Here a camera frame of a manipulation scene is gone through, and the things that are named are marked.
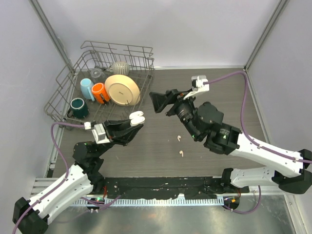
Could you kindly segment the white earbud charging case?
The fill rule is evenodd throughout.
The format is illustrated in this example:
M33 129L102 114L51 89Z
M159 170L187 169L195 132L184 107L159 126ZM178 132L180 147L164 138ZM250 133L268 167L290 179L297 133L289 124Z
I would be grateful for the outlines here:
M142 111L132 112L129 115L130 125L137 126L139 124L143 124L145 122L144 113Z

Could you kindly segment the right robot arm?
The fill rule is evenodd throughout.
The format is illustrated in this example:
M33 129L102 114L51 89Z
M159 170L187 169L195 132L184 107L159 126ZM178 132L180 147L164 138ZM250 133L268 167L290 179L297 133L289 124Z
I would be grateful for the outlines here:
M239 128L224 123L224 114L210 102L195 107L192 94L190 90L173 89L164 94L150 92L149 96L156 113L171 105L166 115L177 116L193 140L203 142L211 152L262 164L262 167L252 169L224 169L220 180L223 191L230 193L246 186L276 186L301 195L311 187L312 174L304 162L312 157L311 151L284 150L244 134Z

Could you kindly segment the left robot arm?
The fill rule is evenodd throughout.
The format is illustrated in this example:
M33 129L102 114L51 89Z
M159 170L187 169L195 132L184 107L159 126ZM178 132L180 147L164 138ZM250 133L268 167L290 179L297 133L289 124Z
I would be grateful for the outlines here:
M65 164L65 174L37 195L29 199L21 197L16 201L12 232L43 234L57 216L76 200L90 193L100 194L105 185L105 178L99 172L103 164L101 156L115 145L128 145L144 122L145 117L136 116L127 120L72 124L74 128L90 130L94 141L75 144L75 162L71 166Z

